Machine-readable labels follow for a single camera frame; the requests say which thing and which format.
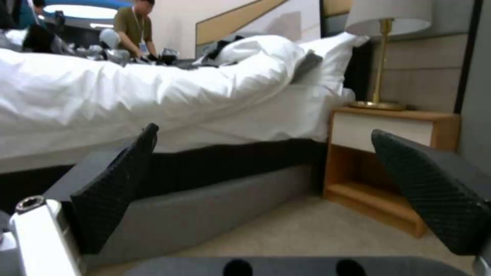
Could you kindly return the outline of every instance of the olive t-shirt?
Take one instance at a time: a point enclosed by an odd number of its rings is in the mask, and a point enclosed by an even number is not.
[[[143,19],[141,15],[136,15],[133,12],[132,7],[124,7],[118,10],[114,17],[114,30],[125,33],[137,47],[139,47],[141,42],[142,29],[143,41],[152,41],[152,21],[148,16]]]

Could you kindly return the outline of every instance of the lanyard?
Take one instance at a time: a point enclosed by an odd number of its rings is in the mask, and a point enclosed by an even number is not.
[[[131,10],[133,11],[133,15],[135,16],[136,25],[138,25],[138,29],[141,30],[141,42],[144,43],[144,41],[143,41],[143,37],[144,37],[143,30],[145,29],[145,18],[142,18],[141,28],[140,28],[140,22],[138,22],[138,18],[136,17],[135,7],[132,7]]]

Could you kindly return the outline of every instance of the carpet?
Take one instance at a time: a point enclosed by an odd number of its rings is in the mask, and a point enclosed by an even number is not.
[[[294,199],[173,256],[420,256],[473,274],[473,258],[453,255],[431,232],[416,239],[313,195]],[[90,275],[118,276],[138,263],[107,267]]]

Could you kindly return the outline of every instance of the ceiling light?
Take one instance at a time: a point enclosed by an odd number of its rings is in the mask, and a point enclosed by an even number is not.
[[[44,11],[49,13],[57,10],[63,11],[66,17],[88,19],[113,19],[118,12],[115,9],[84,5],[49,5],[44,8]]]
[[[91,28],[113,28],[112,24],[100,24],[100,23],[90,23]]]

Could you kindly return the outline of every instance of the gray upholstered bed base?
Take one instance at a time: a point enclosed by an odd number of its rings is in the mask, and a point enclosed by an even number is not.
[[[130,205],[102,252],[85,259],[88,267],[94,268],[190,248],[250,221],[311,187],[311,167],[296,166],[139,200]]]

